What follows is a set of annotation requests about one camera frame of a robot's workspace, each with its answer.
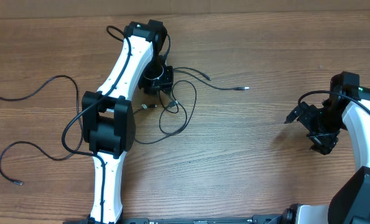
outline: cable connector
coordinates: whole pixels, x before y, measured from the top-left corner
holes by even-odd
[[[143,109],[149,109],[149,108],[156,108],[157,107],[157,105],[146,105],[146,104],[142,104],[142,107],[143,107]]]
[[[173,108],[174,106],[177,106],[178,105],[178,101],[177,100],[175,100],[175,101],[171,101],[168,105],[167,105],[167,107],[169,107],[169,108]]]
[[[248,86],[245,86],[245,87],[237,87],[234,90],[243,90],[243,91],[246,91],[246,90],[249,90],[249,87]]]
[[[17,185],[20,185],[20,186],[22,186],[22,185],[23,185],[23,182],[21,182],[21,181],[19,181],[19,180],[15,180],[13,183],[14,183],[14,184],[17,184]]]

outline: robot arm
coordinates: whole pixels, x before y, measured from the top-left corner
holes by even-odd
[[[370,115],[353,101],[340,96],[348,96],[370,110],[370,89],[360,87],[359,75],[343,72],[331,79],[327,93],[330,97],[323,102],[322,108],[302,102],[288,115],[285,123],[298,118],[297,121],[310,131],[307,137],[314,143],[311,149],[323,155],[336,146],[340,129],[347,129],[356,170],[362,166],[370,167]]]
[[[103,167],[99,159],[95,163],[95,200],[89,220],[100,223],[117,223],[123,212],[121,203],[121,177],[123,162],[135,136],[135,122],[131,99],[136,85],[146,93],[169,90],[172,87],[172,67],[165,65],[159,56],[167,30],[162,22],[150,20],[148,24],[131,22],[124,30],[131,43],[128,55],[127,40],[108,79],[98,88],[97,93],[86,92],[82,100],[83,110],[105,95],[117,80],[127,57],[128,65],[116,88],[98,107],[91,108],[83,115],[84,140],[90,150],[97,153],[105,162],[104,202],[101,203]],[[105,111],[113,112],[114,119],[100,116]]]
[[[330,205],[292,205],[284,212],[283,217],[290,218],[283,223],[370,223],[370,114],[355,102],[333,94],[348,96],[370,111],[370,89],[359,86],[359,75],[343,72],[331,79],[327,93],[330,97],[323,102],[323,108],[300,103],[286,123],[298,118],[310,131],[307,137],[314,143],[311,149],[324,155],[335,147],[340,129],[347,129],[356,173]]]

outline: wire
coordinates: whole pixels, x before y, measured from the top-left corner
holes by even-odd
[[[131,42],[129,41],[128,37],[124,35],[124,32],[120,29],[118,29],[117,27],[113,27],[113,26],[107,26],[106,30],[108,31],[108,33],[114,37],[115,39],[118,39],[120,40],[120,38],[114,36],[113,34],[111,34],[108,30],[108,28],[111,27],[113,29],[115,29],[116,31],[120,32],[124,38],[127,40],[127,44],[128,44],[128,55],[127,55],[127,59],[124,63],[124,66],[123,66],[123,69],[121,69],[121,72],[120,74],[118,75],[116,81],[113,83],[113,85],[111,86],[110,90],[104,94],[100,99],[98,99],[98,101],[94,102],[93,104],[91,104],[89,107],[87,107],[85,110],[83,110],[81,113],[77,114],[66,126],[66,128],[63,130],[63,133],[62,133],[62,145],[63,147],[71,152],[71,153],[74,153],[74,154],[79,154],[79,155],[83,155],[83,156],[93,156],[97,159],[99,159],[100,163],[101,163],[101,166],[102,166],[102,185],[101,185],[101,200],[100,200],[100,205],[101,205],[101,217],[100,217],[100,223],[103,223],[103,204],[104,204],[104,183],[106,182],[106,169],[105,169],[105,163],[104,163],[104,160],[102,159],[102,157],[98,156],[97,153],[89,153],[89,152],[81,152],[81,151],[74,151],[73,149],[70,149],[67,144],[66,144],[66,134],[67,134],[67,131],[70,129],[70,127],[74,124],[74,122],[76,120],[80,120],[81,116],[87,112],[88,110],[90,110],[92,107],[94,106],[97,106],[99,105],[107,96],[110,95],[111,92],[113,92],[113,90],[116,88],[117,86],[117,83],[118,81],[121,79],[122,75],[124,74],[125,72],[125,69],[127,68],[128,66],[128,63],[129,63],[129,58],[131,57]]]
[[[182,131],[187,127],[187,125],[189,124],[189,122],[190,122],[190,120],[191,120],[191,118],[192,118],[192,116],[193,116],[193,113],[194,113],[194,111],[195,111],[196,102],[197,102],[197,90],[196,90],[196,87],[194,86],[194,84],[193,84],[192,82],[187,81],[187,80],[179,80],[179,81],[175,82],[175,83],[172,85],[172,91],[171,91],[171,93],[172,93],[172,98],[173,98],[175,101],[177,101],[177,99],[176,99],[176,97],[175,97],[175,95],[174,95],[174,93],[173,93],[173,89],[175,88],[175,86],[176,86],[178,83],[181,83],[181,82],[189,83],[189,84],[193,87],[193,89],[195,90],[195,101],[194,101],[193,108],[192,108],[192,112],[190,113],[189,118],[188,118],[188,116],[187,116],[187,111],[186,111],[185,107],[184,107],[181,103],[179,103],[179,102],[178,102],[178,103],[177,103],[177,105],[179,105],[179,106],[183,109],[183,111],[185,112],[185,122],[184,122],[184,124],[183,124],[180,128],[178,128],[177,130],[175,130],[175,131],[174,131],[174,132],[172,132],[172,133],[167,133],[167,132],[163,131],[163,130],[162,130],[162,128],[161,128],[161,119],[162,119],[162,115],[164,114],[164,112],[165,112],[165,111],[168,111],[168,110],[167,110],[167,108],[164,106],[164,104],[161,102],[161,105],[163,106],[163,111],[161,112],[161,114],[160,114],[160,118],[159,118],[159,128],[160,128],[161,132],[162,132],[162,133],[164,133],[164,134],[166,134],[166,135],[165,135],[164,137],[162,137],[162,138],[160,138],[160,139],[158,139],[158,140],[152,141],[152,142],[141,142],[141,141],[139,141],[139,140],[137,140],[137,139],[135,138],[135,142],[138,142],[139,144],[154,144],[154,143],[160,142],[160,141],[162,141],[162,140],[164,140],[164,139],[166,139],[166,138],[169,138],[169,137],[171,137],[171,136],[174,136],[174,135],[176,135],[176,134],[181,133],[181,132],[182,132]]]
[[[359,101],[357,101],[357,100],[355,100],[355,99],[353,99],[352,97],[349,97],[349,96],[346,96],[346,95],[344,95],[344,94],[342,94],[342,93],[336,93],[336,92],[333,92],[333,91],[328,91],[328,90],[316,90],[316,91],[310,91],[310,92],[308,92],[308,93],[306,93],[306,94],[304,94],[304,95],[302,95],[299,99],[298,99],[298,106],[299,107],[301,107],[301,101],[305,98],[305,97],[307,97],[307,96],[309,96],[309,95],[312,95],[312,94],[320,94],[320,93],[326,93],[326,94],[333,94],[333,95],[337,95],[337,96],[340,96],[340,97],[343,97],[343,98],[345,98],[345,99],[347,99],[347,100],[350,100],[350,101],[352,101],[353,103],[356,103],[358,106],[360,106],[367,114],[369,114],[370,115],[370,110],[367,108],[367,107],[365,107],[362,103],[360,103]]]
[[[181,68],[186,68],[186,69],[192,69],[193,71],[199,73],[200,75],[203,75],[204,73],[202,73],[201,71],[198,71],[198,70],[195,70],[194,68],[187,68],[187,67],[181,67]],[[248,90],[249,87],[232,87],[232,88],[220,88],[220,87],[216,87],[216,86],[213,86],[201,79],[199,79],[198,77],[196,77],[195,75],[189,73],[189,72],[185,72],[185,71],[182,71],[182,70],[178,70],[179,68],[174,68],[173,71],[174,72],[178,72],[178,73],[184,73],[184,74],[187,74],[187,75],[190,75],[191,77],[197,79],[198,81],[208,85],[209,87],[211,88],[214,88],[215,90]]]
[[[33,93],[25,96],[25,97],[22,97],[22,98],[3,98],[0,96],[0,100],[3,100],[3,101],[8,101],[8,102],[13,102],[13,101],[21,101],[21,100],[26,100],[28,98],[30,98],[31,96],[34,96],[35,94],[37,94],[41,89],[43,89],[43,87],[48,84],[49,82],[51,82],[52,80],[56,79],[56,78],[67,78],[69,79],[70,81],[72,81],[72,83],[74,84],[75,86],[75,90],[76,90],[76,113],[78,114],[80,112],[80,106],[79,106],[79,96],[78,96],[78,86],[76,84],[76,82],[74,81],[74,79],[72,79],[71,77],[67,76],[67,75],[57,75],[57,76],[54,76],[52,78],[49,78],[47,81],[45,81],[38,89],[36,89]],[[81,147],[81,144],[83,142],[83,132],[82,132],[82,129],[83,129],[83,125],[81,123],[81,120],[78,120],[78,124],[80,124],[80,128],[81,128],[81,139],[80,139],[80,142],[78,143],[77,147],[75,148],[74,151],[77,151],[79,150],[79,148]],[[12,146],[16,145],[16,144],[29,144],[31,146],[34,146],[35,148],[37,148],[40,152],[42,152],[44,155],[46,155],[49,159],[53,160],[53,161],[64,161],[68,158],[70,158],[72,155],[74,155],[74,153],[70,153],[69,155],[63,157],[63,158],[55,158],[55,157],[52,157],[50,155],[48,155],[41,147],[39,147],[38,145],[32,143],[32,142],[28,142],[28,141],[17,141],[17,142],[14,142],[10,145],[8,145],[7,148],[5,148],[3,150],[3,152],[1,153],[0,155],[0,174],[5,178],[7,179],[8,181],[11,181],[12,183],[14,184],[17,184],[17,185],[23,185],[23,181],[21,180],[16,180],[16,179],[12,179],[12,178],[9,178],[3,171],[2,171],[2,168],[1,168],[1,162],[2,162],[2,157],[3,155],[5,154],[6,151],[8,151]]]
[[[165,54],[163,55],[163,61],[166,61],[167,57],[168,57],[168,54],[170,53],[170,49],[171,49],[171,37],[167,34],[167,37],[168,37],[168,49],[167,51],[165,52]]]
[[[116,31],[120,32],[122,35],[124,35],[124,34],[123,34],[123,32],[121,31],[121,29],[118,29],[118,28],[117,28],[117,27],[115,27],[115,26],[107,26],[107,27],[106,27],[106,31],[107,31],[107,33],[108,33],[111,37],[113,37],[114,39],[119,40],[119,41],[121,41],[121,42],[124,42],[124,40],[122,40],[121,38],[119,38],[119,37],[117,37],[116,35],[112,34],[112,33],[110,32],[110,30],[109,30],[109,29],[114,29],[114,30],[116,30]]]
[[[220,87],[216,87],[216,86],[210,85],[210,84],[209,84],[209,83],[207,83],[207,82],[204,82],[203,80],[199,79],[198,77],[196,77],[195,75],[193,75],[193,74],[191,74],[191,73],[189,73],[189,72],[185,72],[185,71],[181,71],[181,70],[179,70],[179,68],[182,68],[182,69],[189,69],[189,70],[194,71],[194,72],[197,72],[197,73],[199,73],[200,75],[204,76],[205,78],[209,79],[208,75],[206,75],[205,73],[203,73],[203,72],[201,72],[201,71],[199,71],[199,70],[197,70],[197,69],[189,68],[189,67],[177,67],[177,68],[174,68],[174,69],[173,69],[173,71],[174,71],[174,72],[184,73],[184,74],[190,75],[191,77],[196,78],[198,81],[200,81],[200,82],[202,82],[202,83],[206,84],[207,86],[212,87],[212,88],[214,88],[214,89],[216,89],[216,90],[247,90],[247,89],[248,89],[248,87],[234,87],[234,88],[220,88]],[[184,107],[181,103],[179,103],[179,102],[178,102],[178,100],[176,99],[175,95],[173,94],[173,90],[174,90],[175,86],[176,86],[178,83],[181,83],[181,82],[189,83],[189,84],[193,87],[193,89],[195,90],[195,101],[194,101],[194,104],[193,104],[192,112],[190,113],[190,116],[189,116],[189,117],[188,117],[188,115],[187,115],[187,111],[186,111],[185,107]],[[174,111],[170,111],[170,110],[168,109],[168,106],[165,106],[165,105],[163,104],[162,99],[161,99],[160,92],[158,92],[158,97],[159,97],[159,100],[160,100],[160,104],[161,104],[161,106],[163,107],[163,111],[161,112],[161,114],[160,114],[160,118],[159,118],[159,129],[160,129],[160,131],[161,131],[162,133],[164,133],[164,134],[165,134],[165,136],[164,136],[164,137],[162,137],[162,138],[160,138],[160,139],[158,139],[158,140],[151,141],[151,142],[142,142],[142,141],[140,141],[140,140],[138,140],[138,139],[136,139],[136,138],[135,138],[135,142],[138,142],[139,144],[155,144],[155,143],[160,142],[160,141],[162,141],[162,140],[164,140],[164,139],[167,139],[167,138],[169,138],[169,137],[171,137],[171,136],[174,136],[174,135],[177,135],[177,134],[181,133],[181,132],[182,132],[183,130],[185,130],[185,128],[189,125],[189,122],[190,122],[190,120],[191,120],[191,118],[192,118],[192,116],[193,116],[193,112],[194,112],[194,110],[195,110],[196,102],[197,102],[197,90],[196,90],[196,87],[194,86],[194,84],[193,84],[192,82],[190,82],[190,81],[187,81],[187,80],[179,80],[179,81],[175,82],[175,83],[172,85],[172,91],[171,91],[171,93],[170,93],[170,94],[168,94],[168,96],[169,96],[169,98],[172,100],[172,102],[171,102],[171,103],[175,103],[175,106],[177,107],[177,111],[175,111],[175,112],[174,112]],[[168,111],[169,113],[177,114],[177,113],[179,112],[179,107],[178,107],[178,105],[179,105],[179,106],[183,109],[183,111],[185,112],[185,122],[184,122],[184,124],[183,124],[180,128],[178,128],[178,129],[177,129],[177,130],[175,130],[174,132],[168,133],[168,132],[164,131],[164,130],[162,129],[162,127],[161,127],[162,115],[163,115],[163,114],[164,114],[164,112],[166,112],[166,111]],[[136,111],[134,112],[134,114],[136,114],[136,113],[140,112],[140,111],[141,111],[141,110],[143,110],[143,109],[144,109],[144,108],[141,108],[141,109],[136,110]]]

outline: black bracket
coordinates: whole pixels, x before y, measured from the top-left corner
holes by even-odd
[[[355,100],[369,100],[370,89],[359,86],[359,75],[342,72],[331,78],[330,91],[341,93]],[[346,129],[342,122],[342,114],[349,104],[349,100],[335,94],[330,94],[325,100],[322,108],[315,105],[308,105],[302,102],[296,106],[287,116],[285,124],[293,122],[296,118],[308,130],[307,137],[312,140],[310,149],[327,155],[338,142],[340,129]]]
[[[252,224],[280,224],[282,215],[253,215]]]
[[[138,87],[144,89],[144,93],[148,95],[156,95],[158,91],[163,91],[169,94],[172,90],[173,85],[173,68],[172,66],[161,65],[163,72],[159,77],[150,78],[152,75],[150,72],[153,70],[144,70],[141,78],[138,82]]]
[[[370,167],[361,167],[333,197],[328,223],[370,223]]]
[[[102,98],[101,92],[86,91],[82,99],[83,111]],[[114,119],[100,116],[107,109],[114,110]],[[107,96],[97,106],[83,114],[84,141],[94,153],[103,151],[118,159],[123,151],[129,151],[135,138],[135,119],[131,101],[125,97]]]

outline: wooden table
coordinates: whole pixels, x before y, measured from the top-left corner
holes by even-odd
[[[195,84],[195,114],[178,136],[134,144],[124,165],[124,217],[248,217],[281,213],[291,203],[329,203],[354,174],[348,133],[342,131],[333,152],[323,156],[308,150],[312,142],[300,123],[283,122],[302,94],[329,89],[330,78],[343,70],[360,74],[362,86],[370,88],[370,11],[0,20],[0,95],[27,95],[54,75],[73,77],[80,96],[96,91],[122,47],[105,27],[149,19],[163,21],[169,31],[170,64],[200,69],[216,86],[251,90],[218,91],[175,74]],[[191,110],[191,87],[178,86],[176,96]],[[325,98],[308,102],[319,105]],[[136,91],[134,108],[153,102]],[[162,136],[161,110],[136,115],[138,139]],[[53,156],[67,154],[60,137],[74,115],[75,91],[66,80],[25,101],[0,101],[0,153],[23,140]],[[173,130],[183,114],[166,114],[163,122]],[[70,146],[79,138],[76,124]],[[25,184],[0,176],[0,223],[61,223],[91,211],[89,157],[55,162],[17,146],[2,168]]]

